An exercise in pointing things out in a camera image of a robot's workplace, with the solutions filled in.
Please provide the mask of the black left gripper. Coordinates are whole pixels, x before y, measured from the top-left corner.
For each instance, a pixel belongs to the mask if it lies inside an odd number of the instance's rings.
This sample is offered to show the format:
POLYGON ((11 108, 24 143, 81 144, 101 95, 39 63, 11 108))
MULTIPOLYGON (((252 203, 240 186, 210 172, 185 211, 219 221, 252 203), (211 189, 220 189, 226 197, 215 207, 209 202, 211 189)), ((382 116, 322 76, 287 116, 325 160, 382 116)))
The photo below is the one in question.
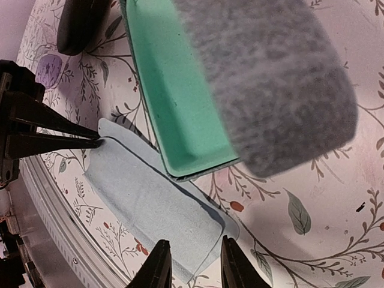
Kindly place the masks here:
POLYGON ((97 131, 77 125, 44 103, 45 89, 35 82, 35 74, 13 61, 1 61, 1 188, 19 176, 19 160, 24 157, 62 149, 94 149, 103 140, 97 131), (47 128, 88 139, 47 134, 14 134, 36 132, 47 128))

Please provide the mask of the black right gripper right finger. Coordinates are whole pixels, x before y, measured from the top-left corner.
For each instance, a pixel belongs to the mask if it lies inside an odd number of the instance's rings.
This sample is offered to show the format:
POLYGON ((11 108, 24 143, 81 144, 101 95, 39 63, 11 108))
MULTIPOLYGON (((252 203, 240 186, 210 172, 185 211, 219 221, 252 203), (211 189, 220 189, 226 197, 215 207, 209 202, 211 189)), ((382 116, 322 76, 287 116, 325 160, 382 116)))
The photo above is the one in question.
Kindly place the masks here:
POLYGON ((233 238, 223 237, 220 259, 222 288, 270 288, 233 238))

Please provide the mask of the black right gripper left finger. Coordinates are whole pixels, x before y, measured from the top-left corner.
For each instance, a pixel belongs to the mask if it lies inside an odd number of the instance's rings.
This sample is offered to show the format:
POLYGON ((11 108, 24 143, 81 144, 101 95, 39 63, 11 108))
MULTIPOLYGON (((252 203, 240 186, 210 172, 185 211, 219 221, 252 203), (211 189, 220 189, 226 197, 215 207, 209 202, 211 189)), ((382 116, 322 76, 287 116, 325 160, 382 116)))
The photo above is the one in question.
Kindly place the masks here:
POLYGON ((168 240, 159 240, 126 288, 171 288, 172 255, 168 240))

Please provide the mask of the blue-grey cleaning cloth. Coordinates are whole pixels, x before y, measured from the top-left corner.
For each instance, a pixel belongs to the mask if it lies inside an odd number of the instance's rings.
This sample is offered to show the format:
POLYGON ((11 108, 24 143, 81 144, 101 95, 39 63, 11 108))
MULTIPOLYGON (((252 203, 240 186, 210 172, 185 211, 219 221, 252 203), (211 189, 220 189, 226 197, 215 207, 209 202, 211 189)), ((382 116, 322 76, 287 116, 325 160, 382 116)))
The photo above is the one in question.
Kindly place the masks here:
POLYGON ((239 236, 238 224, 193 183, 170 179, 159 153, 132 131, 102 118, 98 132, 85 178, 145 248, 169 241, 173 273, 189 282, 219 258, 224 236, 239 236))

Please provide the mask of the grey case green lining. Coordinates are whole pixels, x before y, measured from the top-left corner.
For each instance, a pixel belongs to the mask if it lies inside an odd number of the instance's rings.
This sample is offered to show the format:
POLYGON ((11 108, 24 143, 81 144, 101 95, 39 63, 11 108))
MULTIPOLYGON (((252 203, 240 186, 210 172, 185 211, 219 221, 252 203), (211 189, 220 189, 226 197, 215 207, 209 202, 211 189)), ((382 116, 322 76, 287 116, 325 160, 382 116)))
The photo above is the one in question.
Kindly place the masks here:
POLYGON ((355 136, 353 86, 305 1, 122 1, 166 172, 267 178, 355 136))

